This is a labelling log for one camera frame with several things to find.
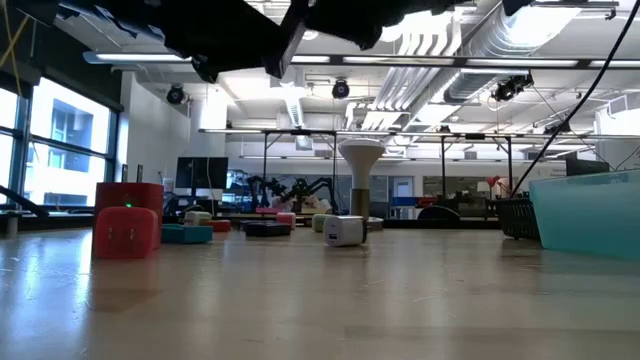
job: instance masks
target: green object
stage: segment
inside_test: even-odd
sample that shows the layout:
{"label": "green object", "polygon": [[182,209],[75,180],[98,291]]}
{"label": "green object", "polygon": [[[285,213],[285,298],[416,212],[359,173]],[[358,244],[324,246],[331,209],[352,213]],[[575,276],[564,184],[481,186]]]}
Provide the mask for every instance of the green object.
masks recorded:
{"label": "green object", "polygon": [[211,226],[162,225],[163,244],[202,244],[213,240]]}

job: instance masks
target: black basket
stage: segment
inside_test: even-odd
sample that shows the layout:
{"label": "black basket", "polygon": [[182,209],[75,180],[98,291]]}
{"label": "black basket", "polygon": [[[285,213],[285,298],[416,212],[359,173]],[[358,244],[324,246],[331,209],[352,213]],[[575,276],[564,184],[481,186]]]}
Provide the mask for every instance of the black basket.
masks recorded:
{"label": "black basket", "polygon": [[495,204],[505,235],[514,239],[540,240],[536,213],[529,198],[500,199]]}

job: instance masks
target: red box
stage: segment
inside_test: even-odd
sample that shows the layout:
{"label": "red box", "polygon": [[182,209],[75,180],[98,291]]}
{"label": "red box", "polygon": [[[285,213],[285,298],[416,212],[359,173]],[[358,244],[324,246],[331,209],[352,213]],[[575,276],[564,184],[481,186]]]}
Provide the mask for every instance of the red box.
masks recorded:
{"label": "red box", "polygon": [[164,187],[148,183],[98,183],[96,186],[96,204],[93,222],[93,245],[95,248],[96,224],[100,212],[108,207],[139,207],[149,209],[158,217],[158,231],[154,249],[160,247],[162,234],[162,204]]}
{"label": "red box", "polygon": [[97,217],[94,231],[98,259],[142,259],[158,238],[158,216],[139,207],[110,207]]}
{"label": "red box", "polygon": [[213,232],[229,232],[231,231],[231,221],[229,220],[211,220],[207,221],[207,226],[213,228]]}

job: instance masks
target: black cable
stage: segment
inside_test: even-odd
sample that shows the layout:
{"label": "black cable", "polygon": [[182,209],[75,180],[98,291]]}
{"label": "black cable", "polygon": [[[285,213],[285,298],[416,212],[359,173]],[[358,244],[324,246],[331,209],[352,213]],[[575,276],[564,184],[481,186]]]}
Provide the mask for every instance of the black cable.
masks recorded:
{"label": "black cable", "polygon": [[620,166],[622,166],[622,164],[626,163],[627,161],[629,161],[629,159],[631,159],[631,157],[633,155],[635,155],[636,152],[638,152],[638,150],[640,150],[640,145],[638,145],[638,147],[633,150],[633,152],[631,154],[629,154],[629,156],[627,156],[626,159],[622,160],[622,162],[620,164],[618,164],[618,166],[615,167],[615,169],[613,169],[613,171],[618,171],[618,169],[620,168]]}
{"label": "black cable", "polygon": [[527,171],[524,172],[524,175],[520,177],[520,180],[518,180],[518,183],[516,184],[516,186],[513,188],[513,191],[511,192],[512,198],[520,188],[520,185],[522,185],[524,180],[527,178],[531,170],[533,170],[533,167],[536,166],[538,161],[540,161],[542,156],[544,156],[544,153],[547,151],[551,143],[553,143],[553,140],[555,140],[555,138],[558,136],[558,134],[560,133],[560,129],[565,127],[565,125],[567,125],[569,121],[571,121],[571,119],[576,115],[576,113],[582,107],[582,105],[584,105],[584,103],[587,102],[587,99],[589,99],[589,96],[591,96],[591,94],[595,91],[596,87],[598,87],[600,80],[602,80],[602,77],[607,71],[607,68],[609,68],[609,64],[611,63],[611,60],[613,60],[613,57],[618,51],[620,44],[622,44],[622,40],[624,40],[625,35],[627,35],[629,28],[633,24],[633,19],[636,17],[636,13],[638,13],[639,7],[640,7],[640,0],[636,0],[636,2],[633,4],[633,8],[631,9],[631,12],[629,13],[629,19],[627,19],[627,22],[624,24],[624,28],[622,28],[622,31],[620,32],[618,39],[616,40],[615,44],[613,44],[613,47],[611,48],[611,52],[609,52],[609,56],[607,56],[607,60],[605,60],[604,64],[602,65],[602,69],[600,69],[600,72],[598,72],[598,76],[596,76],[596,79],[593,81],[593,84],[591,84],[591,87],[589,87],[589,90],[587,90],[587,92],[584,94],[582,99],[580,99],[580,102],[578,103],[578,105],[576,105],[576,107],[573,108],[569,116],[567,116],[567,118],[564,119],[562,124],[560,124],[560,126],[558,126],[558,128],[553,132],[553,134],[551,135],[547,143],[544,144],[544,146],[542,147],[542,150],[540,151],[538,156],[536,156],[535,160],[533,160],[531,165],[527,168]]}
{"label": "black cable", "polygon": [[[538,91],[538,89],[536,89],[535,86],[533,86],[533,90],[535,90],[535,92],[538,94],[538,96],[540,96],[540,99],[542,99],[542,101],[544,101],[545,104],[547,104],[547,107],[549,107],[549,109],[553,112],[553,114],[558,118],[558,120],[562,121],[562,118],[560,117],[560,114],[558,114],[553,107],[551,106],[551,104],[549,104],[549,102],[547,101],[547,99],[544,98],[544,96],[542,96],[542,94],[540,94],[540,92]],[[591,147],[591,145],[587,144],[586,141],[584,141],[583,138],[580,137],[580,135],[576,134],[575,131],[571,130],[571,132],[578,137],[578,139],[580,139],[580,141],[582,141],[582,143],[584,144],[584,146],[588,147],[589,150],[591,150],[598,159],[602,160],[603,162],[605,162],[607,165],[609,165],[609,167],[611,168],[611,170],[615,171],[616,169],[613,168],[613,166],[611,166],[611,164],[609,164],[607,162],[607,160],[605,160],[602,156],[600,156],[600,154],[598,154],[598,152],[596,151],[595,147]]]}

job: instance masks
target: blue container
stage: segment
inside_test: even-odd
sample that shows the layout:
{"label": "blue container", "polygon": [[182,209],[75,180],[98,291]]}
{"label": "blue container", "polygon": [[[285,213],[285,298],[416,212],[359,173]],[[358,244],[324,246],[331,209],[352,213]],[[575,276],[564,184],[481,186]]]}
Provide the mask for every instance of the blue container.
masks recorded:
{"label": "blue container", "polygon": [[163,244],[202,244],[213,240],[211,226],[162,225]]}
{"label": "blue container", "polygon": [[546,249],[640,259],[640,170],[532,181]]}

